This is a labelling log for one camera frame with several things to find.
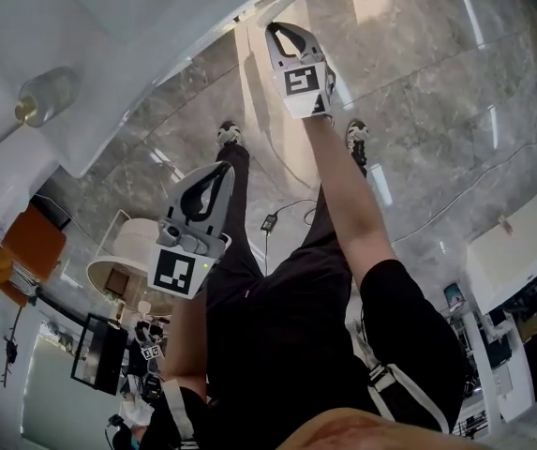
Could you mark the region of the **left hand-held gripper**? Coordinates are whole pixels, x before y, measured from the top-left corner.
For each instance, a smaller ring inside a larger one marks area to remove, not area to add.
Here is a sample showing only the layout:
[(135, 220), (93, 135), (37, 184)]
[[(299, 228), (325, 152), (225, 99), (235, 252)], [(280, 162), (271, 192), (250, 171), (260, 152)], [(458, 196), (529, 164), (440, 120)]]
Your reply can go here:
[[(231, 238), (222, 233), (234, 185), (234, 168), (216, 162), (190, 172), (169, 194), (168, 217), (148, 262), (148, 286), (176, 297), (194, 299), (217, 269)], [(205, 233), (183, 222), (202, 220)]]

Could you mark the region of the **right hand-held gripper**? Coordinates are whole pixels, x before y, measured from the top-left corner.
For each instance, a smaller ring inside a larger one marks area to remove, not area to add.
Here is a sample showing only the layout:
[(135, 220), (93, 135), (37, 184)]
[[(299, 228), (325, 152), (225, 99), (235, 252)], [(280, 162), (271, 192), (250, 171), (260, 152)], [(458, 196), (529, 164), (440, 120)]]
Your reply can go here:
[[(286, 53), (277, 34), (295, 47)], [(278, 94), (293, 119), (329, 116), (336, 75), (320, 44), (305, 28), (289, 22), (270, 22), (264, 32)]]

